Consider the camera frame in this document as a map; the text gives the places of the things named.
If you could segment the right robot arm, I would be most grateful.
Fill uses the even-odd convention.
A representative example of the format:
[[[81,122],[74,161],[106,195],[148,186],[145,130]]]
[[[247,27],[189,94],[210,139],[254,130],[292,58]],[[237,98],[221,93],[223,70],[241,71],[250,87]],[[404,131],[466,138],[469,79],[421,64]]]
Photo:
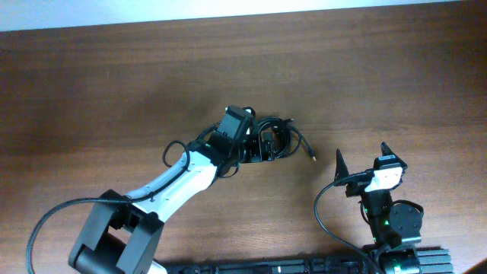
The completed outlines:
[[[334,184],[345,187],[345,195],[360,198],[362,217],[371,229],[374,243],[362,251],[364,263],[375,273],[394,270],[384,255],[407,249],[421,241],[424,209],[408,200],[393,200],[391,192],[403,183],[408,165],[386,143],[373,167],[351,174],[340,150],[336,151]]]

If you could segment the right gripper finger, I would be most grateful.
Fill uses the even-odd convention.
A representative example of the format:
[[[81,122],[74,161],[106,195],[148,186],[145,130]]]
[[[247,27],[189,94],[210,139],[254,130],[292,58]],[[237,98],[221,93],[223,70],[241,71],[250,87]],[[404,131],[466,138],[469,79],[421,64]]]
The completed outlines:
[[[334,180],[341,180],[349,176],[349,170],[339,149],[336,150],[336,171]]]
[[[404,162],[395,152],[392,151],[392,149],[387,145],[386,142],[382,142],[380,144],[380,149],[383,157],[386,156],[394,156],[396,161],[400,164],[400,166],[403,168],[403,170],[406,170],[408,168],[408,165],[406,162]]]

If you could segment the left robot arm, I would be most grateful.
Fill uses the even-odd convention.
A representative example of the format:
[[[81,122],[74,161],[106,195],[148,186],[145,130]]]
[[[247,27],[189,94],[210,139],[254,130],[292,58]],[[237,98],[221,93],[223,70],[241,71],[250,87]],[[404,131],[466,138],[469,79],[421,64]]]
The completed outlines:
[[[88,216],[68,264],[80,273],[162,272],[153,259],[169,217],[232,167],[250,162],[256,142],[254,109],[230,105],[209,139],[184,145],[181,159],[162,175],[124,196],[106,191]]]

